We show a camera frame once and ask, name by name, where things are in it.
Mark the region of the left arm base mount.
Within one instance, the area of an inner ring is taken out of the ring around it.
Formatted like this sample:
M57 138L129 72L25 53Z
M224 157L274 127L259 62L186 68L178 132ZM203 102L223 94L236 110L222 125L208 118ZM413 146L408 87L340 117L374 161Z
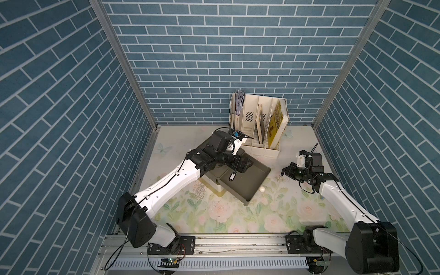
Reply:
M181 235L169 223L166 226L158 225L157 230L148 243L150 255L193 255L196 237Z

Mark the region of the olive and cream drawer cabinet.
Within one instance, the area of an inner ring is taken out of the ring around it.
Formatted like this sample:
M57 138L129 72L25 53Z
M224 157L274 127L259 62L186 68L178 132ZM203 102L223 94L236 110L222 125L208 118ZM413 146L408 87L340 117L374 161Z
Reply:
M234 181L229 181L229 176L232 172L236 171L233 171L227 165L218 165L212 171L202 176L199 181L220 198L229 192L238 200L243 201L242 196L237 191L239 173L236 172L237 175Z

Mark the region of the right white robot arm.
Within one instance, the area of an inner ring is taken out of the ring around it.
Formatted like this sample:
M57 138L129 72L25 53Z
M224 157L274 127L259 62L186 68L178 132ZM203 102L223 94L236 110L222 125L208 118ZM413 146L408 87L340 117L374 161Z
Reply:
M288 253L336 253L359 275L399 270L396 228L379 221L346 192L336 176L325 173L320 153L301 150L297 161L284 167L281 175L299 184L308 183L334 207L350 230L337 233L325 226L307 226L303 234L285 237Z

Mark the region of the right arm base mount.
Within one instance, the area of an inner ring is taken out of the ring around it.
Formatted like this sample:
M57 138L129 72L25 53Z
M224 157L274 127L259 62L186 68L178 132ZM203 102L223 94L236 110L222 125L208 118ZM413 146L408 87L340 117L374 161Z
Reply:
M325 226L307 226L302 233L295 230L285 236L288 254L332 254L333 251L315 243L314 230L326 229Z

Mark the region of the black car key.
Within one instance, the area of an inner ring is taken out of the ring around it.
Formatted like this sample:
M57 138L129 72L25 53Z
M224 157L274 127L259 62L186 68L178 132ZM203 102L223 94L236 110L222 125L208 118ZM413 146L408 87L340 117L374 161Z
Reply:
M232 172L229 176L229 181L234 181L236 175L237 175L236 172Z

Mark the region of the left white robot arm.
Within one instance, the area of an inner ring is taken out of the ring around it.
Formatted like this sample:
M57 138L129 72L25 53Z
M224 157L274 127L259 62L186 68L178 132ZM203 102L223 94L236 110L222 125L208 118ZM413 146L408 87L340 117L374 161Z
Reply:
M182 162L164 178L134 195L123 194L118 201L116 223L134 248L151 242L162 247L173 246L178 233L170 225L153 222L158 210L177 192L198 180L217 166L228 166L234 181L253 165L248 157L239 154L249 135L228 127L216 129L206 144L189 151Z

